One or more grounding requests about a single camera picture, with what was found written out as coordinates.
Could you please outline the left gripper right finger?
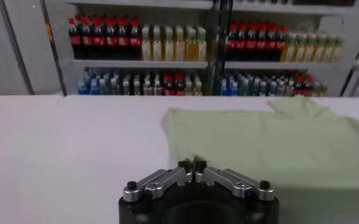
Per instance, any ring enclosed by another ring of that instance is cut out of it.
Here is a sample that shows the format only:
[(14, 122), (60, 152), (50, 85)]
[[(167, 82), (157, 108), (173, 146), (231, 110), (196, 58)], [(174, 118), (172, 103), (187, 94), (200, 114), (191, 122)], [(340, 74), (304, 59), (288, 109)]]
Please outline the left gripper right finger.
[(275, 190), (267, 180), (256, 181), (232, 169), (219, 170), (208, 167), (207, 162), (199, 158), (193, 160), (195, 180), (209, 186), (219, 184), (237, 198), (255, 196), (260, 201), (273, 201)]

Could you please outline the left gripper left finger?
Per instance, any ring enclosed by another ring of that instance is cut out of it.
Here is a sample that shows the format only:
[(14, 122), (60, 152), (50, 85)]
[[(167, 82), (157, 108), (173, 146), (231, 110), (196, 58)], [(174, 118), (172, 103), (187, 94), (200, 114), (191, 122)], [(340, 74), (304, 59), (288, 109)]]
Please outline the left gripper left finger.
[(190, 182), (192, 176), (192, 162), (189, 159), (179, 161), (175, 169), (159, 169), (138, 182), (129, 181), (123, 189), (123, 200), (133, 203), (144, 196), (153, 200), (161, 198), (173, 184)]

